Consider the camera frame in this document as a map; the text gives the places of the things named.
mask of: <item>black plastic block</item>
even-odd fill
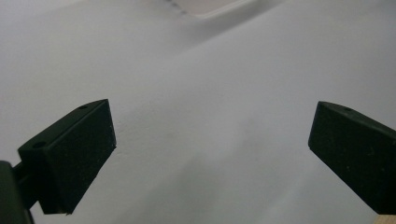
[[[20,147],[43,212],[73,213],[115,147],[108,100],[80,106]]]
[[[350,108],[319,102],[309,143],[378,214],[396,215],[396,132]]]
[[[23,206],[11,164],[7,161],[0,161],[0,200],[1,223],[32,223],[28,211]]]

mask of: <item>black rectangular block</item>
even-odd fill
[[[11,164],[0,161],[0,223],[31,224]]]
[[[19,148],[45,214],[71,214],[116,147],[108,100],[73,110]]]
[[[396,132],[350,108],[319,102],[309,143],[378,214],[396,215]]]

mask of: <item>screw hole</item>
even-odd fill
[[[46,144],[47,144],[46,142],[37,142],[36,144],[33,145],[33,148],[43,147]]]

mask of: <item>white surface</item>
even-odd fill
[[[0,158],[16,164],[29,138],[108,98],[116,151],[75,214],[35,205],[36,223],[373,223],[307,140],[319,100],[396,128],[395,10],[294,0],[198,21],[158,0],[91,0],[17,11],[0,26]]]
[[[67,7],[82,0],[3,0],[0,1],[0,27],[46,13],[60,7]]]

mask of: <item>wooden edge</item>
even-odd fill
[[[379,215],[375,224],[396,224],[396,216]]]

